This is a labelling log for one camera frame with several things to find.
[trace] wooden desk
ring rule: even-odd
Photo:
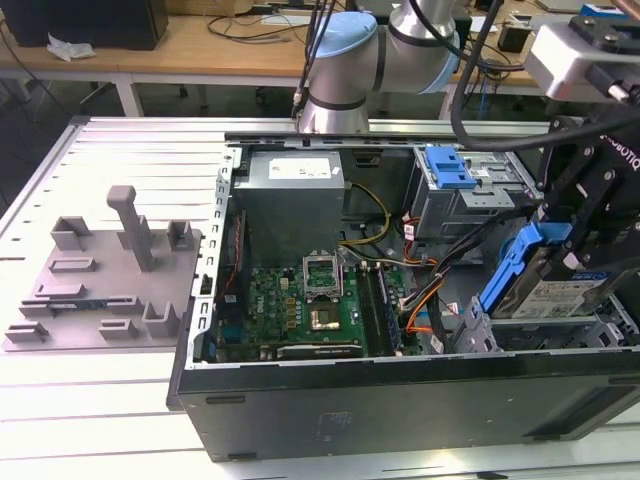
[[[531,3],[507,0],[501,9],[499,21],[502,22],[514,10],[519,13],[541,12]],[[250,21],[252,18],[243,18],[238,22]],[[224,30],[225,22],[221,21],[216,28]],[[249,35],[277,28],[281,27],[233,25],[229,33]],[[306,29],[298,29],[297,33],[304,39]],[[136,83],[295,86],[304,61],[303,45],[292,32],[282,35],[290,41],[269,45],[236,43],[212,35],[207,30],[203,17],[172,16],[166,34],[154,51],[97,48],[95,57],[69,63],[54,57],[45,48],[22,48],[13,38],[10,42],[18,57],[38,78],[114,83],[125,114],[141,116],[143,112],[135,89]],[[495,46],[497,38],[497,33],[491,34],[488,44]],[[483,55],[487,58],[500,58],[488,49],[485,49]],[[513,63],[522,62],[525,57],[524,54],[508,56]],[[0,48],[0,77],[29,78],[6,48]],[[447,98],[452,96],[458,79],[459,73],[454,75],[445,90]],[[515,92],[520,94],[533,94],[537,91],[535,83],[525,72],[511,74],[498,93],[514,93],[513,88],[524,88]]]

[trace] workbench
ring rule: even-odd
[[[547,125],[469,122],[467,128],[472,135],[520,136],[543,133]],[[374,120],[371,129],[451,134],[443,121]],[[82,215],[90,229],[120,229],[105,202],[111,185],[136,188],[136,208],[152,229],[175,218],[203,228],[224,132],[231,131],[293,132],[294,126],[204,118],[70,125],[0,220],[0,331],[20,318],[17,306],[54,245],[49,232],[59,216]],[[478,478],[477,472],[520,480],[638,477],[640,407],[577,442],[213,464],[187,415],[165,407],[173,358],[171,349],[0,350],[0,478],[112,480],[134,472],[154,480]]]
[[[507,0],[501,8],[497,23],[503,22],[509,13],[516,10],[522,14],[542,12],[532,3]],[[249,23],[253,20],[253,17],[246,17],[239,21]],[[9,41],[18,58],[40,80],[115,84],[124,113],[129,117],[144,115],[135,87],[137,83],[297,86],[304,63],[304,47],[293,33],[285,34],[291,38],[290,42],[248,45],[211,34],[207,30],[207,21],[203,16],[170,16],[167,32],[153,51],[96,48],[95,57],[71,62],[54,57],[44,47],[22,48],[13,37]],[[282,26],[265,26],[260,23],[246,27],[235,25],[229,33],[251,35],[277,28]],[[305,33],[305,29],[298,30],[300,38],[304,39]],[[491,34],[487,44],[495,47],[498,35],[499,33]],[[530,35],[524,52],[529,51],[532,37]],[[500,59],[499,55],[488,49],[483,55]],[[507,57],[512,63],[521,63],[526,54],[507,54]],[[0,45],[0,78],[30,79],[4,45]],[[445,100],[440,118],[448,118],[453,91],[459,78],[460,71],[444,89]],[[526,72],[516,72],[502,82],[496,93],[540,95],[541,91]],[[205,89],[200,88],[199,94],[202,102],[206,103]]]

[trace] red cable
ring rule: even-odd
[[[233,282],[233,280],[236,278],[236,275],[238,274],[238,265],[240,264],[240,226],[241,226],[240,215],[238,215],[236,217],[236,238],[235,238],[236,260],[235,260],[235,264],[233,265],[233,272],[231,272],[231,276],[229,277],[227,284],[224,286],[224,290],[222,290],[222,293],[218,296],[218,301],[222,300],[222,298],[224,297],[224,294],[227,293],[227,290],[229,290],[231,283]]]

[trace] motherboard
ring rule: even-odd
[[[308,360],[399,351],[402,272],[380,265],[337,266],[334,258],[252,269],[244,321],[221,325],[218,357]]]

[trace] white table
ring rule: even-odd
[[[211,208],[224,131],[292,131],[283,120],[92,119],[66,129],[0,220],[0,328],[53,247],[60,215],[84,215],[91,229],[117,229],[105,194],[132,184],[151,228],[167,219],[201,226]],[[448,133],[445,122],[372,122],[374,131]],[[471,124],[471,133],[546,130]],[[165,407],[173,352],[0,352],[0,478],[510,478],[639,477],[640,407],[578,442],[430,452],[213,464],[188,417]],[[429,435],[429,425],[425,425]]]

